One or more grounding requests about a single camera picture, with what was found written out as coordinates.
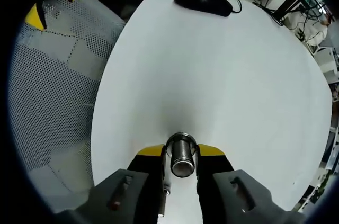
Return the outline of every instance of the gray perforated surface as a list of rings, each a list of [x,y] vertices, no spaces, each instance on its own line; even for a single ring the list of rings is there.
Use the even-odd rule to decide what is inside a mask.
[[[54,211],[74,208],[93,186],[91,124],[100,79],[124,22],[97,0],[45,0],[47,23],[26,23],[10,65],[15,145]]]

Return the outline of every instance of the white table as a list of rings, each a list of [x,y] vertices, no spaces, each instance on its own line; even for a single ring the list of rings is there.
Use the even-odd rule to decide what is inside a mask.
[[[229,0],[237,10],[236,0]],[[107,63],[92,123],[94,183],[185,131],[226,153],[290,210],[323,155],[332,98],[307,49],[260,8],[221,17],[144,0]],[[196,176],[172,182],[162,223],[201,222]]]

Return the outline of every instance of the black computer mouse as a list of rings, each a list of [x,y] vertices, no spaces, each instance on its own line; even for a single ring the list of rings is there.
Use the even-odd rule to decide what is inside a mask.
[[[233,11],[232,5],[227,0],[174,0],[174,2],[190,10],[219,16],[229,16]]]

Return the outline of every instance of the metal cylinder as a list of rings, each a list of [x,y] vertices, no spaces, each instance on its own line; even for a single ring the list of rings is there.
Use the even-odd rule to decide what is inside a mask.
[[[164,193],[162,195],[162,200],[161,200],[160,207],[159,207],[159,214],[158,214],[159,217],[165,216],[166,198],[169,194],[170,194],[170,190],[168,187],[165,186]]]
[[[172,143],[171,170],[177,177],[188,177],[194,172],[190,142],[184,139]]]

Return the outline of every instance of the desk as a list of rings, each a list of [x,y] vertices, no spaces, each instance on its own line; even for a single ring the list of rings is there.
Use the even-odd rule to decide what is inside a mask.
[[[229,0],[238,9],[236,0]],[[307,49],[260,8],[220,17],[144,0],[114,46],[92,123],[94,183],[185,131],[290,210],[325,150],[332,98]],[[169,177],[161,223],[202,223],[196,176]]]

